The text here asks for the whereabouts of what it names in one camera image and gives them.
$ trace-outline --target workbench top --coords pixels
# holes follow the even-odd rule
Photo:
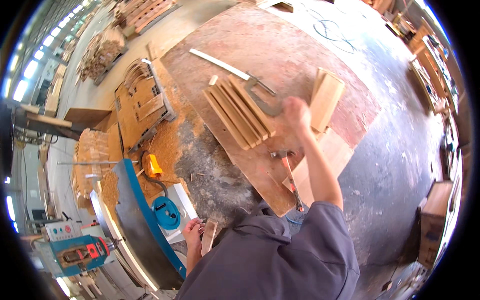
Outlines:
[[[269,117],[276,135],[259,146],[242,150],[208,104],[202,90],[212,75],[226,78],[226,70],[191,53],[191,48],[213,56],[241,71],[262,76],[277,92],[271,105],[287,96],[311,98],[317,67],[334,72],[346,83],[346,90],[329,126],[354,149],[380,110],[365,84],[335,54],[294,25],[257,7],[240,3],[200,26],[161,59],[173,80],[188,98],[232,163],[247,177],[275,213],[284,215],[294,207],[293,194],[281,184],[286,172],[270,152],[291,149],[298,152],[295,167],[303,157],[300,142],[284,116]]]

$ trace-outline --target person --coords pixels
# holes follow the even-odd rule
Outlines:
[[[176,299],[350,299],[360,276],[343,216],[340,185],[310,128],[307,104],[286,98],[283,112],[307,158],[314,203],[297,234],[265,201],[201,256],[202,220],[182,232],[187,277]]]

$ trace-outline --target hammer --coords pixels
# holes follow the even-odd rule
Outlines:
[[[295,184],[295,181],[293,181],[293,175],[292,175],[292,169],[290,168],[290,163],[288,162],[288,156],[295,155],[295,152],[291,150],[279,150],[278,152],[271,152],[270,156],[275,158],[279,157],[282,159],[283,166],[287,170],[287,175],[288,175],[288,180],[290,181],[290,186],[292,188],[292,192],[295,196],[295,208],[299,211],[303,211],[303,204],[300,199],[299,191],[297,190],[297,185]]]

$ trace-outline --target metal rod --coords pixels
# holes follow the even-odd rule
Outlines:
[[[111,165],[111,164],[117,164],[119,163],[118,161],[90,161],[90,162],[66,162],[66,161],[57,161],[57,165]],[[138,160],[132,160],[133,164],[137,164]]]

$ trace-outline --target factory floor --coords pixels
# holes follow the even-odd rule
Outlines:
[[[412,246],[408,241],[417,205],[426,196],[433,180],[441,179],[438,147],[443,132],[442,120],[426,112],[421,88],[408,71],[411,53],[384,26],[376,11],[358,0],[337,0],[335,5],[318,0],[304,0],[303,3],[320,14],[307,11],[297,2],[294,2],[294,13],[275,8],[267,10],[293,23],[334,52],[382,105],[382,112],[339,177],[344,214],[361,271],[352,299],[374,299],[394,272],[397,262],[401,261],[397,272],[409,262],[405,253]],[[58,117],[62,118],[70,107],[112,108],[113,91],[121,83],[123,72],[131,61],[147,55],[147,42],[153,40],[162,47],[158,52],[162,56],[204,22],[235,5],[235,1],[179,0],[178,5],[181,7],[128,42],[129,51],[99,86],[90,79],[75,84],[75,69],[83,50],[95,31],[102,30],[111,19],[110,7],[99,10],[80,37],[67,68]],[[313,16],[334,21],[340,29],[332,22],[323,22],[328,24],[326,36],[338,40],[344,35],[351,46],[319,35],[313,28],[316,22]],[[325,36],[321,24],[316,28]],[[60,138],[51,146],[47,163],[49,186],[56,191],[60,211],[88,224],[95,216],[75,205],[70,188],[71,167],[56,165],[57,161],[71,161],[73,145],[73,140]],[[295,211],[288,216],[296,221],[303,218]],[[290,225],[292,233],[300,227]],[[112,278],[104,280],[100,276],[97,284],[101,289],[108,290],[107,282],[113,280],[120,290],[111,289],[110,294],[138,297],[139,288],[119,275],[121,267],[113,265],[104,269],[105,276]]]

